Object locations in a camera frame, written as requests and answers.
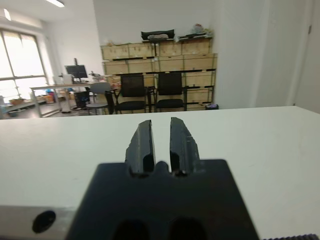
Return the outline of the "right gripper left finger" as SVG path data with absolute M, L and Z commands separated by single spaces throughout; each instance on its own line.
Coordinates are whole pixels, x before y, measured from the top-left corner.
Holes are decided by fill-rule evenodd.
M 154 171 L 156 160 L 151 120 L 138 124 L 126 149 L 125 163 L 134 176 L 148 176 Z

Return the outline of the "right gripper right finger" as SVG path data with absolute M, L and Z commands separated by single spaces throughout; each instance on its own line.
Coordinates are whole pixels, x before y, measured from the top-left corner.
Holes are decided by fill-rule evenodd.
M 175 176 L 187 176 L 196 171 L 200 161 L 198 145 L 184 121 L 172 117 L 170 121 L 170 166 Z

